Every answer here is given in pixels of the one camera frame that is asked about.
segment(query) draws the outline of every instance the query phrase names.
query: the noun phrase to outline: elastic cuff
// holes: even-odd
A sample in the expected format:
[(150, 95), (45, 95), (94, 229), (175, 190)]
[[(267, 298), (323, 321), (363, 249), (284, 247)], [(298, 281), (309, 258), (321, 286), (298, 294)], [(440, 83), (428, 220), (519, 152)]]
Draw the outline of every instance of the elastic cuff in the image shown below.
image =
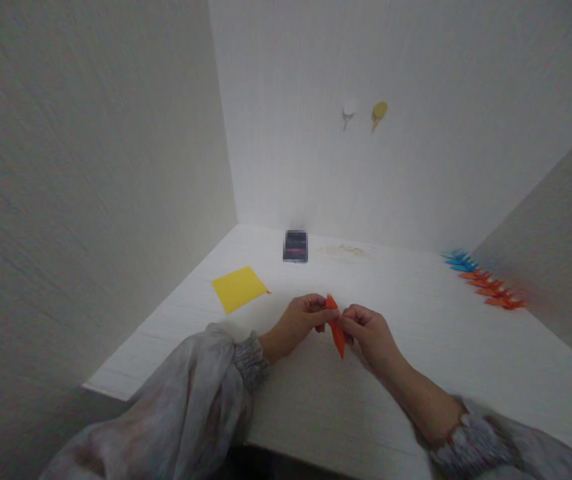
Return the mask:
[(271, 364), (264, 358), (264, 350), (256, 332), (251, 332), (250, 337), (235, 344), (233, 365), (239, 371), (244, 386), (250, 393), (266, 379)]
[(447, 477), (472, 478), (500, 465), (514, 465), (510, 448), (484, 418), (465, 414), (449, 442), (430, 453)]

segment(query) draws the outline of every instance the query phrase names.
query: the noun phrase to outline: textured wall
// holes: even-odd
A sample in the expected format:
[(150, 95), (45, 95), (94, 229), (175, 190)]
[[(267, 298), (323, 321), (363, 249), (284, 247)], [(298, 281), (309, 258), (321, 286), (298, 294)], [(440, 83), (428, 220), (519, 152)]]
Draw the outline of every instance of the textured wall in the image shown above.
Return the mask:
[(572, 348), (572, 150), (475, 255)]
[(0, 477), (235, 223), (204, 2), (0, 1)]
[(572, 147), (572, 0), (210, 9), (242, 223), (473, 248)]

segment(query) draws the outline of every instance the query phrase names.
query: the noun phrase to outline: yellow origami paper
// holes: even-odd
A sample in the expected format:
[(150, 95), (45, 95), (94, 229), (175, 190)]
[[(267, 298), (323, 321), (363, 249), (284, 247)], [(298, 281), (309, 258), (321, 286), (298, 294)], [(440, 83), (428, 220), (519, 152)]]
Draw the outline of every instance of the yellow origami paper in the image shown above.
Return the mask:
[(226, 313), (237, 310), (268, 291), (266, 285), (250, 267), (244, 267), (213, 280), (213, 286)]

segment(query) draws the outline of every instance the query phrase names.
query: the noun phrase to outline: person's left hand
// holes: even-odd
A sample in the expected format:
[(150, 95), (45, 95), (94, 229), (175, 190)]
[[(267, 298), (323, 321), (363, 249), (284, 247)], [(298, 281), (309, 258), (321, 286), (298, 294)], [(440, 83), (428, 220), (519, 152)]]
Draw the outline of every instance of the person's left hand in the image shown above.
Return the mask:
[(314, 327), (338, 318), (339, 310), (324, 310), (325, 306), (326, 299), (316, 293), (292, 299), (277, 324), (259, 338), (264, 358), (276, 362), (292, 352)]

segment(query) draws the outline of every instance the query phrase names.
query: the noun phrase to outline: white tabletop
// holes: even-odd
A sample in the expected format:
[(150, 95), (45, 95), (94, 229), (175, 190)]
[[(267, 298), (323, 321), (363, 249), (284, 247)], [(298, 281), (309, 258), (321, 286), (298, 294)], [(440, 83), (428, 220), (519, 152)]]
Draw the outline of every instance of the white tabletop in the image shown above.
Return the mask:
[[(241, 340), (267, 331), (292, 297), (331, 292), (340, 309), (382, 313), (402, 353), (442, 388), (572, 447), (572, 350), (526, 310), (484, 304), (436, 253), (310, 235), (309, 262), (284, 263), (283, 236), (236, 226), (84, 386), (128, 400), (208, 323)], [(211, 282), (246, 265), (272, 294), (226, 315)], [(402, 410), (351, 351), (339, 358), (330, 329), (273, 367), (248, 442), (358, 478), (431, 478)]]

